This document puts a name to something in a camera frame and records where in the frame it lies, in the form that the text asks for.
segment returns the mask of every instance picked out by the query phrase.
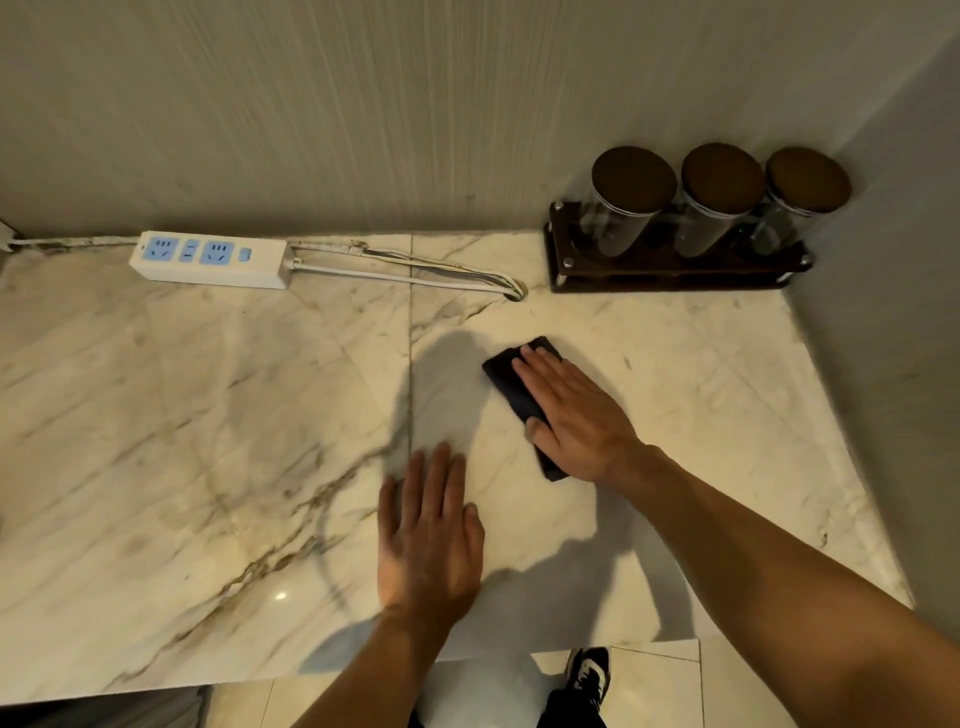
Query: person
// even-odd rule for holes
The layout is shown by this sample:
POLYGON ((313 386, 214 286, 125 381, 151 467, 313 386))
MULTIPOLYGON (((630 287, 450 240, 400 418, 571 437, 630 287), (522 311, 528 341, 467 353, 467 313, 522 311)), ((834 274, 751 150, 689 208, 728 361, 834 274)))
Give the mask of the person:
MULTIPOLYGON (((521 349, 516 373, 547 422, 527 438, 570 475, 613 488, 657 529, 737 651, 801 726, 960 725, 960 646, 908 608, 641 442, 569 361, 521 349)), ((383 610, 366 645, 296 728, 402 728, 483 571, 484 528, 464 505, 466 461, 411 457, 395 509, 378 508, 383 610)), ((540 728, 602 726, 609 653, 576 650, 540 728)))

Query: dark wooden rack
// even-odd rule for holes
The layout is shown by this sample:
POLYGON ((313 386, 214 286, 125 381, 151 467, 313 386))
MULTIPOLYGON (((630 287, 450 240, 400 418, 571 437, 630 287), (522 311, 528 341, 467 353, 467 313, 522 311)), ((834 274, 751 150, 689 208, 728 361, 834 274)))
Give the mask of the dark wooden rack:
POLYGON ((813 256, 797 242, 773 255, 758 255, 742 227, 734 227, 704 255, 687 258, 673 247, 677 214, 652 220, 622 255, 608 257, 580 230, 579 203, 550 206, 543 244, 554 293, 620 291, 716 291, 782 288, 809 270, 813 256))

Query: black pants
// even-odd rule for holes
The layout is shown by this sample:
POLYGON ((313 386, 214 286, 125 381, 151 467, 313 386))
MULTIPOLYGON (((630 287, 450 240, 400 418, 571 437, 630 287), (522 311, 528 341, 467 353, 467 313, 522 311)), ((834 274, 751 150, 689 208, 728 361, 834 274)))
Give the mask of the black pants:
MULTIPOLYGON (((423 728, 417 711, 410 714, 407 728, 423 728)), ((537 728, 607 728, 590 701, 578 692, 558 690, 550 693, 537 728)))

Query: wooden lid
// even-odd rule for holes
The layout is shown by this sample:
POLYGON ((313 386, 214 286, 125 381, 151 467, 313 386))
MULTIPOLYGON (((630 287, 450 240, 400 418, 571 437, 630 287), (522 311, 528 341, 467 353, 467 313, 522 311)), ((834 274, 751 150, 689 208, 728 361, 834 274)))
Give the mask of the wooden lid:
POLYGON ((628 215, 652 215, 677 194, 673 168, 639 147, 608 149, 593 163, 593 189, 609 207, 628 215))
POLYGON ((770 191, 788 205, 816 214, 839 209, 853 194, 843 167, 805 147, 786 147, 770 157, 767 181, 770 191))
POLYGON ((684 190, 713 212, 742 215, 760 204, 767 189, 763 168, 732 144, 697 147, 684 159, 684 190))

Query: white power strip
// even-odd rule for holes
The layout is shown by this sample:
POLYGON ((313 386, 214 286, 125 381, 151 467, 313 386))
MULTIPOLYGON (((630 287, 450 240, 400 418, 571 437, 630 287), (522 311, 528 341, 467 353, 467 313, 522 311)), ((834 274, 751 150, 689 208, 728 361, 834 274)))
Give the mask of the white power strip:
POLYGON ((294 252, 286 240, 146 231, 130 265, 150 280, 287 288, 294 252))

